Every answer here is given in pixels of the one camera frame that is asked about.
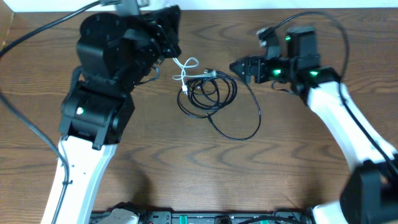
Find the tabletop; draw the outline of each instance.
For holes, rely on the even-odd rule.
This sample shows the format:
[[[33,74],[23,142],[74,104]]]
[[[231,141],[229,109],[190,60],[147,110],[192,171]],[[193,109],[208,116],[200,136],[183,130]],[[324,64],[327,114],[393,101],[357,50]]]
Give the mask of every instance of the tabletop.
[[[196,57],[188,71],[214,68],[259,55],[256,31],[302,9],[183,11],[180,61]],[[359,109],[387,141],[398,145],[398,9],[328,9],[346,27],[351,58],[345,83]],[[25,41],[0,61],[1,90],[28,118],[58,142],[60,105],[68,93],[79,26],[93,12]],[[6,43],[65,13],[17,13]],[[315,26],[322,64],[341,69],[344,46],[330,22],[307,16],[281,27]],[[160,79],[132,93],[136,110],[99,187],[94,210],[119,202],[175,211],[266,211],[306,208],[336,200],[349,177],[345,158],[326,126],[296,96],[269,83],[250,84],[262,125],[248,141],[220,136],[206,119],[177,106],[180,69],[170,59]],[[0,105],[0,223],[38,223],[55,174],[53,152]],[[257,109],[244,86],[213,117],[227,135],[250,135]]]

